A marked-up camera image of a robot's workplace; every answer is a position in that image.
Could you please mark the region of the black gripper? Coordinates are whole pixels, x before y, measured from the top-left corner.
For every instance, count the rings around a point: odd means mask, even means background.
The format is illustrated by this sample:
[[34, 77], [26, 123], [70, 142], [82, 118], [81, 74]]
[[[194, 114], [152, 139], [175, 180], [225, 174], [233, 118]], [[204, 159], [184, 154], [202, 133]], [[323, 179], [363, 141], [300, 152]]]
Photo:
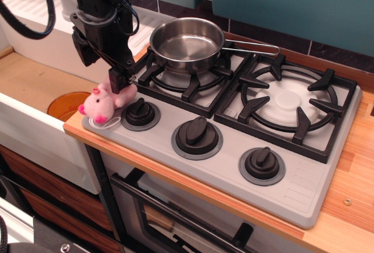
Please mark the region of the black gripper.
[[109, 82], [114, 94], [132, 84], [136, 72], [128, 42], [134, 34], [133, 13], [128, 9], [111, 9], [104, 18], [96, 18], [77, 10], [70, 19], [74, 24], [72, 40], [84, 66], [99, 58], [106, 61], [112, 67]]

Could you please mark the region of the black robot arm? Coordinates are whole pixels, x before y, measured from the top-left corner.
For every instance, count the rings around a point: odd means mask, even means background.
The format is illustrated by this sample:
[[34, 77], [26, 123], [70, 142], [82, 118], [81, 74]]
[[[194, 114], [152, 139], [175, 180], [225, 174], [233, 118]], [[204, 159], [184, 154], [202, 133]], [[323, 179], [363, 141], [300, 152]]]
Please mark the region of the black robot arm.
[[70, 19], [72, 39], [85, 66], [99, 58], [110, 65], [109, 82], [113, 93], [130, 85], [135, 62], [129, 38], [138, 32], [140, 20], [129, 0], [77, 0]]

